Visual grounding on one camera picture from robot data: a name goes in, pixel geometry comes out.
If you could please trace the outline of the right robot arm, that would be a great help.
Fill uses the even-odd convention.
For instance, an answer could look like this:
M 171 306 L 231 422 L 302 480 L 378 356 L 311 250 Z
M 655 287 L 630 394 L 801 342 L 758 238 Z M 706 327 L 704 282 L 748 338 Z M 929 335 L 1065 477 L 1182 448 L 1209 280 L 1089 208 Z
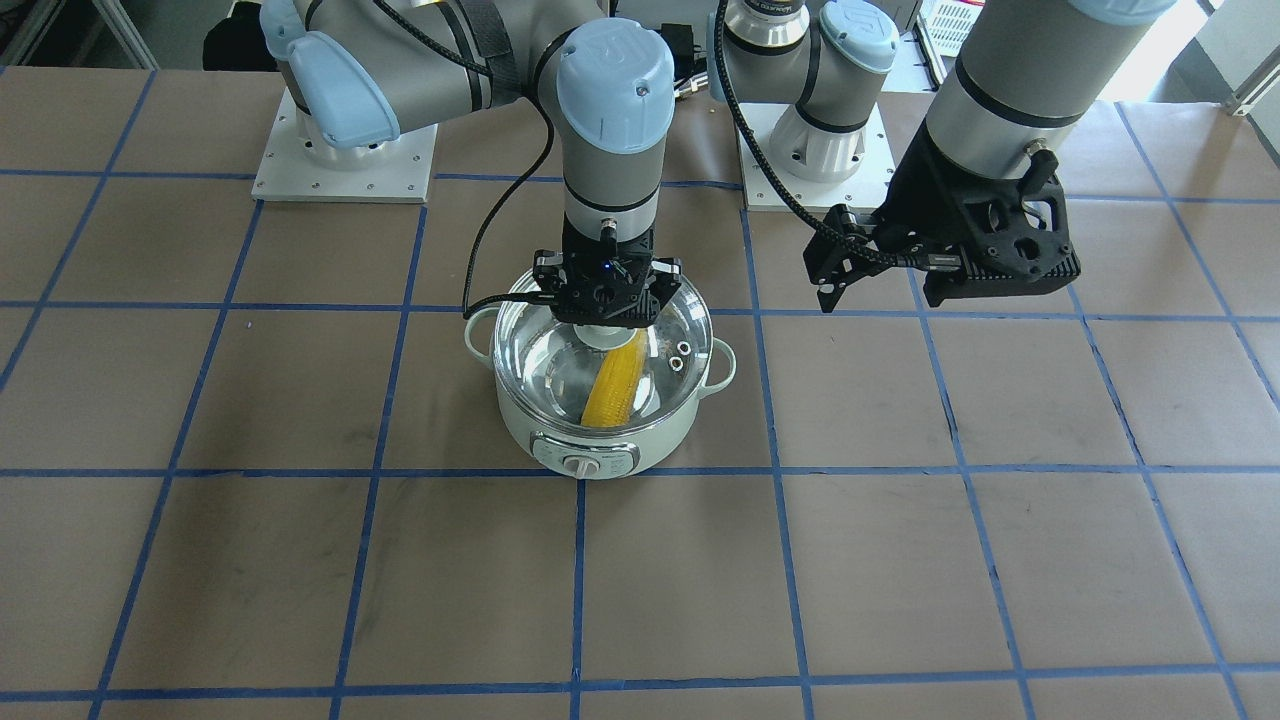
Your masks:
M 576 325 L 648 328 L 684 282 L 654 229 L 675 60 L 594 1 L 265 1 L 259 23 L 306 152 L 367 167 L 406 135 L 530 101 L 561 145 L 564 224 L 534 291 Z

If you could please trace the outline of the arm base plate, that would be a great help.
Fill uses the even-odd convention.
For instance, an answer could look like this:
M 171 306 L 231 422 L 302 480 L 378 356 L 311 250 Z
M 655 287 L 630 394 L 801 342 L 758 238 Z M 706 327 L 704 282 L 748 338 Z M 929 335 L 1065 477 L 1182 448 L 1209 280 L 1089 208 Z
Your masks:
M 749 128 L 785 188 L 820 217 L 835 204 L 874 211 L 886 199 L 895 163 L 881 108 L 850 133 L 819 129 L 792 105 L 745 102 Z
M 436 126 L 361 149 L 321 141 L 314 119 L 282 95 L 251 188 L 264 202 L 390 202 L 428 200 Z

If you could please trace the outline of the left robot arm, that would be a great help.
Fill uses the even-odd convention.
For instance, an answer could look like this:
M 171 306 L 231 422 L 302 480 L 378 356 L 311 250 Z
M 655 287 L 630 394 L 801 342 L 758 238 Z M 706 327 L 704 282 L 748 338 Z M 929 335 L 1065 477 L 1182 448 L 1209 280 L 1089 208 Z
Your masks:
M 899 46 L 868 1 L 721 1 L 707 26 L 713 95 L 783 205 L 823 313 L 891 268 L 954 299 L 1053 293 L 1082 273 L 1059 179 L 1060 143 L 1167 1 L 987 1 L 911 137 L 884 201 L 809 211 L 786 176 L 829 184 L 859 141 Z

